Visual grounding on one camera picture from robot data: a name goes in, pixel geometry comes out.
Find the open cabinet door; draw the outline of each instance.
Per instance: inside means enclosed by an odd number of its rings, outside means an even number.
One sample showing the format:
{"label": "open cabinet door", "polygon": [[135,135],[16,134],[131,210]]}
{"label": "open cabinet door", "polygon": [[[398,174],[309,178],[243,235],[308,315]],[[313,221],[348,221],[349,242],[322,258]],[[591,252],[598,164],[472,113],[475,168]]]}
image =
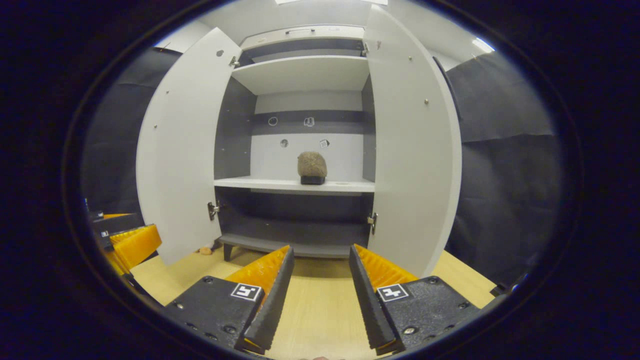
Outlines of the open cabinet door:
{"label": "open cabinet door", "polygon": [[379,6],[371,6],[364,42],[376,112],[377,216],[368,248],[428,276],[458,205],[458,117],[429,52]]}
{"label": "open cabinet door", "polygon": [[142,216],[162,239],[169,265],[221,235],[214,206],[214,143],[220,104],[240,48],[220,29],[193,44],[167,72],[138,138],[136,182]]}

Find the wooden floor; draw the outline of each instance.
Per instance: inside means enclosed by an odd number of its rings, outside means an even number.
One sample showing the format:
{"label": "wooden floor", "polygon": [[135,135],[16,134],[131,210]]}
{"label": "wooden floor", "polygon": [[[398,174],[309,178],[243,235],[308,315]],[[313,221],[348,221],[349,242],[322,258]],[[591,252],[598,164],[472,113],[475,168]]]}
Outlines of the wooden floor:
{"label": "wooden floor", "polygon": [[[166,266],[159,256],[132,269],[136,280],[160,303],[168,304],[205,275],[224,278],[264,253],[234,247],[205,256],[190,254]],[[477,307],[493,299],[488,279],[444,252],[433,275],[441,277]],[[274,359],[372,359],[348,261],[296,258],[282,317],[271,350]]]}

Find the black fabric backdrop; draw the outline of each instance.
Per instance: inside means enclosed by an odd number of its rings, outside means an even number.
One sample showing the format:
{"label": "black fabric backdrop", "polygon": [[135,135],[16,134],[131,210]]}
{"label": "black fabric backdrop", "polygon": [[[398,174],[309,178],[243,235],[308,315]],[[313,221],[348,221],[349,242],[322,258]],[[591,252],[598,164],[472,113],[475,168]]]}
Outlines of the black fabric backdrop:
{"label": "black fabric backdrop", "polygon": [[497,53],[466,61],[447,77],[459,111],[462,180],[446,250],[510,285],[554,230],[564,167],[553,114]]}
{"label": "black fabric backdrop", "polygon": [[83,194],[90,210],[140,212],[136,188],[138,134],[160,80],[180,55],[149,49],[107,90],[93,115],[83,152]]}
{"label": "black fabric backdrop", "polygon": [[[150,49],[107,91],[89,130],[83,193],[90,209],[140,212],[136,148],[147,106],[180,53]],[[563,164],[553,118],[497,53],[447,72],[460,112],[462,182],[446,249],[496,283],[511,284],[550,238]]]}

